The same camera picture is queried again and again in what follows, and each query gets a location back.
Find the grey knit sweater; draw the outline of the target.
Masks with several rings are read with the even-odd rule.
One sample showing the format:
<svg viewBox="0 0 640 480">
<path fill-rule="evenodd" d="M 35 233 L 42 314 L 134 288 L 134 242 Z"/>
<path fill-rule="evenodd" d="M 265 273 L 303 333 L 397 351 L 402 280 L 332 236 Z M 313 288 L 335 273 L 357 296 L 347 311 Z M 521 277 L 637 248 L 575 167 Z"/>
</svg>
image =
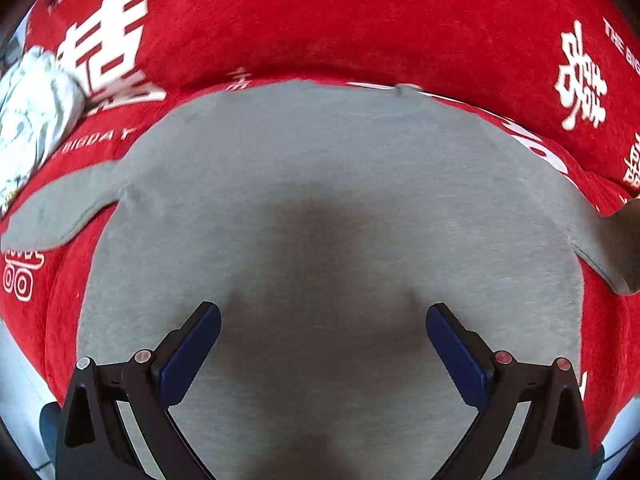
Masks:
<svg viewBox="0 0 640 480">
<path fill-rule="evenodd" d="M 12 214 L 6 249 L 51 249 L 114 212 L 78 349 L 152 347 L 202 301 L 221 335 L 179 428 L 221 479 L 422 479 L 472 412 L 428 342 L 444 302 L 494 347 L 586 362 L 584 274 L 639 245 L 528 136 L 406 88 L 305 81 L 178 107 L 118 162 Z"/>
</svg>

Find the red wedding bed quilt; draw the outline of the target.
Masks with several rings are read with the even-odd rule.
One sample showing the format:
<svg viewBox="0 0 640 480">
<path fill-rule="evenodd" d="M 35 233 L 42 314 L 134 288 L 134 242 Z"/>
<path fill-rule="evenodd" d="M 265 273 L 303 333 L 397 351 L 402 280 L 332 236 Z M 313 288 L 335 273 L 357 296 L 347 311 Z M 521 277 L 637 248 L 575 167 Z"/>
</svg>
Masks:
<svg viewBox="0 0 640 480">
<path fill-rule="evenodd" d="M 453 99 L 602 214 L 639 189 L 639 39 L 611 0 L 37 0 L 25 44 L 92 106 L 27 194 L 122 158 L 187 99 L 296 77 Z"/>
</svg>

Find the white floral crumpled cloth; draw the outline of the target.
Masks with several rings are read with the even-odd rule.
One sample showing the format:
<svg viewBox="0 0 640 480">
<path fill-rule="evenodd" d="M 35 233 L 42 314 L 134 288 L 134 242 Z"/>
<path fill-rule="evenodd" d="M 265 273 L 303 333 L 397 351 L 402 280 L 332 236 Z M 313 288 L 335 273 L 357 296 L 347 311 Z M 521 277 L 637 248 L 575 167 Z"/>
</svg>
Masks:
<svg viewBox="0 0 640 480">
<path fill-rule="evenodd" d="M 75 128 L 85 93 L 56 56 L 29 49 L 1 78 L 1 212 Z"/>
</svg>

